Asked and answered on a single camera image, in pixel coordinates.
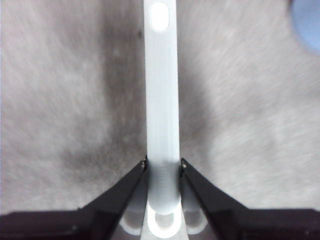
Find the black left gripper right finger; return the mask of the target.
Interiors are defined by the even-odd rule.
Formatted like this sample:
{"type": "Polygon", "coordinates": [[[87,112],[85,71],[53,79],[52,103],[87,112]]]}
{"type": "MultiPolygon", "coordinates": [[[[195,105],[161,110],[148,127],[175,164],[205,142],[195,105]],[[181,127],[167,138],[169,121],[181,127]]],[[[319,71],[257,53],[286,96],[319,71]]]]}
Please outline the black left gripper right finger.
{"type": "Polygon", "coordinates": [[[252,209],[213,185],[185,159],[180,190],[190,240],[318,240],[314,209],[252,209]]]}

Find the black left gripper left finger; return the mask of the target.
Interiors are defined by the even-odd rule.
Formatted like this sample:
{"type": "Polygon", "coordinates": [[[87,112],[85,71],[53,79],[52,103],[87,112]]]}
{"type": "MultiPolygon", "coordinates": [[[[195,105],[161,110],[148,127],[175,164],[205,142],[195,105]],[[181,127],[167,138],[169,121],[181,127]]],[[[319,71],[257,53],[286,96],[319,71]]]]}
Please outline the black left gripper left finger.
{"type": "Polygon", "coordinates": [[[2,240],[139,240],[148,194],[148,162],[75,210],[20,211],[0,217],[2,240]]]}

